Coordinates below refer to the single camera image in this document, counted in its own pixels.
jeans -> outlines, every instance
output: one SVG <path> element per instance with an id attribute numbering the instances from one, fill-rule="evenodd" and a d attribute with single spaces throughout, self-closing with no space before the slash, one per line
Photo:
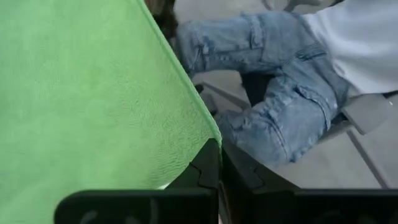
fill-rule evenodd
<path id="1" fill-rule="evenodd" d="M 264 101 L 215 117 L 223 138 L 265 166 L 302 157 L 330 129 L 347 98 L 349 83 L 298 14 L 190 22 L 177 29 L 174 49 L 191 77 L 211 70 L 275 75 Z"/>

floor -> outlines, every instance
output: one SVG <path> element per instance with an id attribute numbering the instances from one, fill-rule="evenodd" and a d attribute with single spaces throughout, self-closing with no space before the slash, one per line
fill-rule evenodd
<path id="1" fill-rule="evenodd" d="M 277 10 L 283 9 L 286 0 L 274 0 Z M 299 6 L 296 12 L 315 12 L 332 0 L 324 0 L 320 7 Z M 237 16 L 242 12 L 265 11 L 261 0 L 177 0 L 175 11 L 180 22 L 198 19 L 217 19 Z M 206 80 L 245 98 L 239 75 L 233 71 L 216 71 L 198 74 L 194 82 Z M 210 90 L 220 110 L 239 108 Z M 398 187 L 398 139 L 394 128 L 398 116 L 378 130 L 361 136 L 354 129 L 348 133 L 323 141 L 311 149 L 295 164 L 275 171 L 303 188 L 381 188 Z"/>

denim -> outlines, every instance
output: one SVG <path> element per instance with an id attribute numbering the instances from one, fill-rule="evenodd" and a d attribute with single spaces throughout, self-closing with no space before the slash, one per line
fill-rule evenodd
<path id="1" fill-rule="evenodd" d="M 223 138 L 265 166 L 302 157 L 330 129 L 347 98 L 349 83 L 298 14 L 189 22 L 177 29 L 174 49 L 190 77 L 211 70 L 275 75 L 264 101 L 215 117 Z"/>

white shirt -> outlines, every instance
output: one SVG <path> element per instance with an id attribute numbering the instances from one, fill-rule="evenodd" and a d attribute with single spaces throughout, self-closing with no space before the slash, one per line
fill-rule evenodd
<path id="1" fill-rule="evenodd" d="M 398 90 L 398 0 L 345 0 L 304 17 L 354 95 Z"/>

green towel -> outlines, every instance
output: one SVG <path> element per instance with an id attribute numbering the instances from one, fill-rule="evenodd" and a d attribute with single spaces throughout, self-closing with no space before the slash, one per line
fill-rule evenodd
<path id="1" fill-rule="evenodd" d="M 140 0 L 0 1 L 0 224 L 173 181 L 219 132 Z"/>

